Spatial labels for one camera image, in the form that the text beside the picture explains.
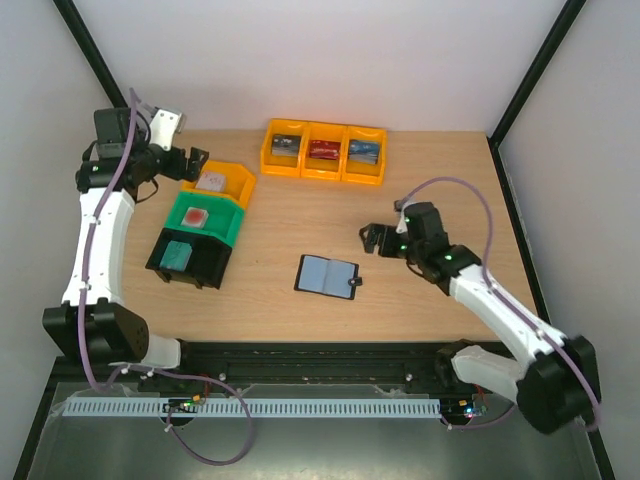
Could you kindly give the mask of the black leather card holder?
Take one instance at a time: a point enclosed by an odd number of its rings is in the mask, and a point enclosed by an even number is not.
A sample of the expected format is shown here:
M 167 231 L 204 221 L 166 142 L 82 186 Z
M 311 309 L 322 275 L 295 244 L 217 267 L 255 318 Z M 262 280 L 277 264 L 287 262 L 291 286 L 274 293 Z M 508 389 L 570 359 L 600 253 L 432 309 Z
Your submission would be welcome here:
M 294 290 L 354 300 L 362 285 L 358 264 L 304 254 L 300 257 Z

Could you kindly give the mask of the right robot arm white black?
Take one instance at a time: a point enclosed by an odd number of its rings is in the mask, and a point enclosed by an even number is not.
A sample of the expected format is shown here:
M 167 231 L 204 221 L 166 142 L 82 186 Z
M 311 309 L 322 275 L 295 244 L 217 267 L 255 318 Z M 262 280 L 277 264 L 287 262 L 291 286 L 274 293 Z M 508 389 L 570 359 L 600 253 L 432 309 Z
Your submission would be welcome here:
M 365 252 L 403 260 L 408 268 L 475 314 L 509 356 L 459 340 L 440 350 L 436 379 L 455 392 L 474 384 L 502 396 L 538 432 L 550 434 L 582 418 L 596 424 L 601 402 L 593 345 L 570 338 L 524 307 L 490 274 L 485 260 L 453 244 L 430 202 L 397 209 L 397 225 L 359 231 Z

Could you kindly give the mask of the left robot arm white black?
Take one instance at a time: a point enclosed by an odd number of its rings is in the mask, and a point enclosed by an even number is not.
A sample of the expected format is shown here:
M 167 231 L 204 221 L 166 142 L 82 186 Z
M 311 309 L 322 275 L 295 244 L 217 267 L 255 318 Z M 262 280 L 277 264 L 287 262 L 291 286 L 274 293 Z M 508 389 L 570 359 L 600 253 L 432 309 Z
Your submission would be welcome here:
M 75 174 L 81 225 L 73 270 L 58 307 L 43 312 L 42 324 L 63 355 L 82 366 L 94 363 L 172 369 L 179 365 L 179 340 L 150 332 L 124 302 L 122 268 L 126 235 L 139 187 L 157 176 L 194 180 L 206 151 L 174 146 L 184 116 L 154 107 L 94 113 L 96 138 Z

